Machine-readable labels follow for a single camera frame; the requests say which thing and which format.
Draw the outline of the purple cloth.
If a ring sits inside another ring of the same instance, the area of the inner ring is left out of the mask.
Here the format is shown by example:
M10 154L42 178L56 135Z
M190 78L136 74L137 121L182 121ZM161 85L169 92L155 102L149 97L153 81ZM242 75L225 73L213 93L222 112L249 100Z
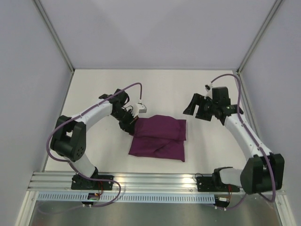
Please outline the purple cloth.
M186 120L154 115L139 118L129 155L185 162Z

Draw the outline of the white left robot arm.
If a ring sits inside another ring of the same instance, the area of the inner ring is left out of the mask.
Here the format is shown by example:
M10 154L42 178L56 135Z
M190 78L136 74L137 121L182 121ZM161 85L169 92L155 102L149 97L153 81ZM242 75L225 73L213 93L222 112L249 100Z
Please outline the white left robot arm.
M128 102L129 95L117 89L113 95L101 95L95 105L80 114L72 117L62 115L57 120L50 149L62 156L63 161L68 162L83 177L82 183L89 189L98 185L99 178L96 175L97 168L85 154L87 132L101 119L111 115L124 132L133 135L138 114L145 113L147 108L139 101L127 109L125 105Z

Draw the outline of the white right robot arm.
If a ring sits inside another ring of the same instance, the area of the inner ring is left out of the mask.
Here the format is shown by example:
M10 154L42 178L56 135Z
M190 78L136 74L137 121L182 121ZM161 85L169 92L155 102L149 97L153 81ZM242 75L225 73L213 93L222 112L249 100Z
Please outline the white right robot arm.
M238 104L232 104L227 87L209 88L207 95L195 93L185 115L211 121L213 117L232 134L242 150L246 165L243 169L217 168L212 173L212 185L218 191L228 185L241 187L247 194L280 190L283 184L285 160L274 154L255 134Z

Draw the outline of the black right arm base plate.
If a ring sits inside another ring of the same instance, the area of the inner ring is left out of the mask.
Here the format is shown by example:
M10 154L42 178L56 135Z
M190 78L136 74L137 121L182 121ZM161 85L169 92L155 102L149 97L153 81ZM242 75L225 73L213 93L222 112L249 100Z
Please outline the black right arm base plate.
M204 176L197 173L195 174L195 180L198 192L240 192L240 188L235 185L216 185L212 179L212 176Z

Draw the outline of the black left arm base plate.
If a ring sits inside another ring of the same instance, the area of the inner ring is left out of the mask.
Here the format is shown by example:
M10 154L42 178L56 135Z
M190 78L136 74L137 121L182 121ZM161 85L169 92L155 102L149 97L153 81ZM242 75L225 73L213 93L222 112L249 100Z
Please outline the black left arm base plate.
M113 175L97 175L96 178L102 181L89 180L76 174L72 177L71 190L112 190L113 182L104 180L113 180Z

